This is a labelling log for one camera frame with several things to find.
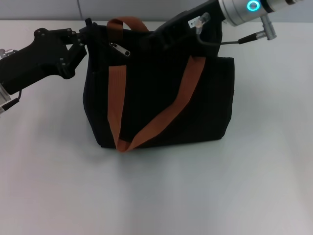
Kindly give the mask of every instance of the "gray wall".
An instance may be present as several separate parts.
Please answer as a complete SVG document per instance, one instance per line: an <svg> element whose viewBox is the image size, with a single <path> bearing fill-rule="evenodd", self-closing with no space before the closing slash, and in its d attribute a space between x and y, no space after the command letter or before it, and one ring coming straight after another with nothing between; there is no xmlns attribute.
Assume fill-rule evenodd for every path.
<svg viewBox="0 0 313 235"><path fill-rule="evenodd" d="M108 20L132 15L146 21L164 21L205 0L0 0L0 19ZM313 22L313 0L272 14L275 22Z"/></svg>

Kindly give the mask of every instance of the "orange strap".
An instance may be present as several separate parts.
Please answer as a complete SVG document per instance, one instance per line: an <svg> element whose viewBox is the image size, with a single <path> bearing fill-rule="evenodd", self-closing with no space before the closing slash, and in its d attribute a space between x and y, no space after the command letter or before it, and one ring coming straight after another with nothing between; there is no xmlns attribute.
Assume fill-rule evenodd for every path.
<svg viewBox="0 0 313 235"><path fill-rule="evenodd" d="M125 22L131 29L136 29L137 31L147 31L148 29L146 26L143 27L143 23L141 21L141 23L138 23L138 21L140 20L133 17L120 17L113 19L108 23L108 34L112 32L111 29L113 28L122 32L123 22ZM114 24L121 25L122 27L112 26ZM122 33L115 33L112 35L118 36L120 37L119 39L122 39ZM126 142L119 138L124 107L127 67L126 65L110 66L108 83L108 121L116 149L121 152L126 152L159 135L189 103L202 74L204 64L205 57L189 57L181 80L178 95L173 104L159 113L141 131L139 131L132 142Z"/></svg>
<svg viewBox="0 0 313 235"><path fill-rule="evenodd" d="M132 31L149 32L145 24L137 17L124 16L110 20L107 24L108 38L110 42L121 41L123 39L123 23Z"/></svg>

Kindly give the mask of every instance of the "fabric bag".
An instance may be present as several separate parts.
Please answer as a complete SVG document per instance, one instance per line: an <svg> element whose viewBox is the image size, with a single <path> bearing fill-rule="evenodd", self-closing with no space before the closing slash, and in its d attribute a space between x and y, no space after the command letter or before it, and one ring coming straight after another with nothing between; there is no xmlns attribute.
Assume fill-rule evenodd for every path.
<svg viewBox="0 0 313 235"><path fill-rule="evenodd" d="M90 19L86 24L81 30L88 35L89 51L83 101L99 145L126 152L224 136L232 113L233 58L217 57L218 47L204 47L195 38L151 52L142 39L152 32L134 17L116 18L107 26ZM222 26L203 34L207 41L221 42Z"/></svg>

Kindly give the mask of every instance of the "zipper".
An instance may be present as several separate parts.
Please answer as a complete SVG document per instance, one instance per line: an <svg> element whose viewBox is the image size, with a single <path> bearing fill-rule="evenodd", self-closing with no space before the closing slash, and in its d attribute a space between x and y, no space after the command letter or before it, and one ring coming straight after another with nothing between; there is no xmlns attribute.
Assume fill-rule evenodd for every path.
<svg viewBox="0 0 313 235"><path fill-rule="evenodd" d="M122 53L123 55L125 55L126 57L129 57L131 55L131 52L123 47L121 47L120 45L116 44L116 43L110 43L110 46L112 48L114 48L115 50L117 50L118 52Z"/></svg>

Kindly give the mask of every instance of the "table surface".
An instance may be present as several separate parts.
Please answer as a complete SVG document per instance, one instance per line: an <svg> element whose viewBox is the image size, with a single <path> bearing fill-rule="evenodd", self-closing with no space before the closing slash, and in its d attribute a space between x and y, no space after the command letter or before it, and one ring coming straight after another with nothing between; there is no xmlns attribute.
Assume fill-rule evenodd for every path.
<svg viewBox="0 0 313 235"><path fill-rule="evenodd" d="M0 119L0 234L312 235L313 23L274 25L276 40L220 50L236 66L221 141L100 148L82 102L88 57L71 80L23 90ZM29 45L41 27L84 22L0 21L0 48ZM233 41L262 25L223 27Z"/></svg>

